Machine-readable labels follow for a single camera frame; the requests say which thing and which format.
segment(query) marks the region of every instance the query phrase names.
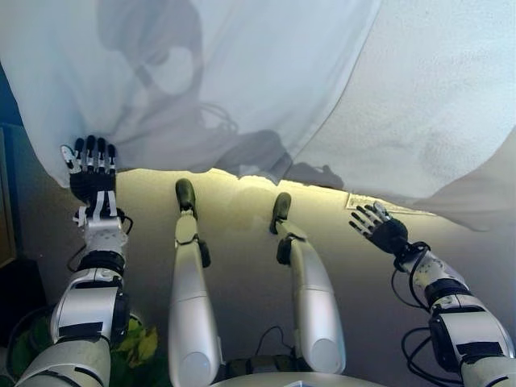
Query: white cloth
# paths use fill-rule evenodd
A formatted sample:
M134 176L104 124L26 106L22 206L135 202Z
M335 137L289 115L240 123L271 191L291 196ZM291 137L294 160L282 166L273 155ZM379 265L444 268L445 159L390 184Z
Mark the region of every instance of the white cloth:
M514 15L511 0L384 0L342 98L287 177L407 205L479 167L516 125ZM468 188L485 190L477 182Z
M0 61L36 155L102 135L119 167L279 180L330 114L380 0L0 1Z

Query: robot finger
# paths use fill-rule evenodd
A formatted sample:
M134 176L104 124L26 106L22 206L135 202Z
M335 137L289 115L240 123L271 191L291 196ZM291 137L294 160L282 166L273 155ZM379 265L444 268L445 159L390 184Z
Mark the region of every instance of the robot finger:
M110 159L110 174L115 175L116 174L116 165L114 164L114 159L116 157L116 149L114 148L114 145L112 145L112 144L108 145L107 155Z
M362 206L357 206L356 209L360 211L366 217L366 219L369 222L371 222L371 224L373 224L374 226L379 226L381 224L380 220L378 220L378 218L373 214L372 211L366 210Z
M385 207L383 207L380 202L374 202L372 208L374 209L374 213L384 222L388 222L390 219L392 219L389 212L387 212Z
M80 159L76 158L71 147L67 145L61 145L61 155L63 156L66 166L68 167L68 172L70 175L79 173L82 170L81 164L79 162Z
M106 141L102 137L99 137L97 140L97 150L98 150L98 161L97 161L98 172L105 173L106 172L106 158L105 158Z
M79 165L81 166L81 168L84 166L83 155L82 155L82 150L83 149L84 149L84 140L83 139L77 139L75 141L74 155L75 155L75 158L77 159Z
M371 237L371 233L361 227L359 227L355 222L353 222L352 220L349 221L349 225L351 227L353 227L355 229L356 232L358 232L360 235L362 235L363 237L365 238L370 238Z
M372 232L374 230L374 226L371 226L370 224L366 223L365 220L363 220L356 212L352 212L352 217L358 220L360 222L360 225L367 231Z
M387 215L384 214L384 212L386 213L387 211L380 203L375 203L377 203L380 207L376 208L375 206L371 206L369 204L366 204L364 207L366 210L371 211L372 214L375 214L375 216L379 218L382 222L387 222L390 219L387 217Z
M86 139L86 165L89 173L94 172L94 149L95 149L95 137L89 135Z

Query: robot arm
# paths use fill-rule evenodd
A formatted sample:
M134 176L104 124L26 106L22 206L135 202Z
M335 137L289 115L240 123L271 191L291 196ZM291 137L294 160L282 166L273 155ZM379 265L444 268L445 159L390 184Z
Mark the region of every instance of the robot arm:
M106 142L93 136L86 140L85 154L83 147L84 140L79 139L75 151L63 146L61 152L72 192L86 204L75 218L84 227L85 256L54 309L50 323L54 345L30 364L17 384L22 387L107 387L110 345L122 340L129 320L123 292L127 235L114 195L115 149L108 147L106 160Z
M384 252L395 267L407 273L413 295L431 317L429 328L439 365L462 376L466 387L514 385L514 345L506 329L472 295L464 278L422 242L409 243L403 223L378 202L352 213L350 224ZM419 287L427 304L413 287Z

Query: wire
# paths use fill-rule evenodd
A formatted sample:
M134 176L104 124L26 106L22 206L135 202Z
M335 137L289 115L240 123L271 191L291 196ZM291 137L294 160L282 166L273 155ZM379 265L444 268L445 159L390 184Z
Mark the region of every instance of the wire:
M414 328L408 332L405 333L405 335L402 338L402 351L403 356L406 359L406 366L414 375L421 377L430 383L433 383L434 385L438 385L441 387L449 387L445 383L453 384L453 385L463 385L462 381L458 381L455 379L447 379L445 377L437 377L436 375L432 375L431 373L428 373L421 367L419 367L415 362L414 358L416 355L431 341L431 337L425 338L410 354L406 350L406 341L407 339L415 332L418 331L429 331L430 328L428 327L420 327L420 328Z
M400 295L400 293L398 293L398 292L397 292L397 290L396 290L396 286L394 285L394 278L396 277L397 272L399 272L399 270L398 270L397 268L396 268L396 269L394 269L394 271L393 271L393 275L390 277L390 287L391 287L391 289L393 290L394 295L396 296L396 298L397 298L398 300L400 300L401 302L403 302L405 305L411 306L411 307L413 307L413 308L423 309L420 305L411 304L410 302L405 301L405 300L403 299L403 297Z
M126 231L126 234L129 235L129 233L132 230L132 225L135 224L135 222L132 220L132 218L128 217L127 215L125 215L124 222L125 222L125 219L127 219L130 223L129 228L127 228L127 231Z
M126 215L124 215L124 216L123 216L123 223L125 223L125 220L126 220L126 219L127 219L127 220L129 221L129 223L130 223L130 224L129 224L129 227L127 228L127 231L126 231L126 234L127 234L127 235L129 235L129 233L130 233L130 232L131 232L131 230L132 230L132 226L135 224L135 221L134 221L134 220L132 220L132 218L130 218L130 217L128 217L128 216L126 216ZM73 253L73 255L72 255L72 256L70 256L70 258L69 258L69 259L68 259L68 261L66 262L66 268L67 268L70 272L75 273L75 272L77 271L77 269L76 269L76 268L73 268L73 267L72 267L72 262L77 258L77 256L78 256L79 254L81 254L81 252L82 252L85 248L86 248L86 244L83 244L83 245L81 246L81 248L79 248L76 252L74 252L74 253Z
M412 297L419 304L419 306L422 309L426 310L427 312L430 312L430 308L422 303L422 301L419 299L418 295L416 294L416 292L414 290L414 274L416 273L416 269L418 268L419 264L421 263L421 260L424 258L426 253L430 250L426 243L423 246L424 246L423 250L421 250L421 252L419 253L418 259L415 261L414 266L412 267L412 270L410 270L409 288L410 288L410 294L412 294Z
M76 268L73 268L73 267L72 267L72 262L73 262L73 260L75 260L75 258L76 258L79 254L81 254L81 252L82 252L85 248L86 248L86 243L85 243L85 244L83 244L83 245L81 246L81 248L79 248L79 250L77 250L75 253L73 253L73 255L72 255L72 256L70 256L70 258L68 259L68 262L66 262L66 268L67 268L70 272L75 273L75 272L77 271L77 269L76 269Z
M260 349L261 349L261 344L264 342L264 338L265 336L271 332L271 331L274 331L275 329L278 329L279 332L280 332L280 335L281 335L281 344L283 344L284 347L287 347L290 351L293 350L293 347L290 347L288 344L285 343L284 341L284 335L283 335L283 330L281 329L281 327L279 325L274 325L272 327L270 327L268 330L266 330L262 336L260 337L260 342L258 343L258 348L256 349L255 351L255 356L258 355L258 352L260 352Z

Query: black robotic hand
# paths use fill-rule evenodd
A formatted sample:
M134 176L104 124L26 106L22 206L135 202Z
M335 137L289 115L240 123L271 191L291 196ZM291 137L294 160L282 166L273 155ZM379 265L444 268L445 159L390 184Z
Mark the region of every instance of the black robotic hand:
M95 139L90 135L86 142L83 139L77 139L75 150L67 145L61 146L61 154L69 168L72 193L87 205L85 215L97 215L101 218L117 216L114 197L116 186L114 146L111 144L107 146L106 159L106 141L102 138Z
M350 221L349 224L382 251L397 258L403 256L410 246L405 225L390 216L379 202L364 207L356 207L357 212L352 212L352 217L357 223Z

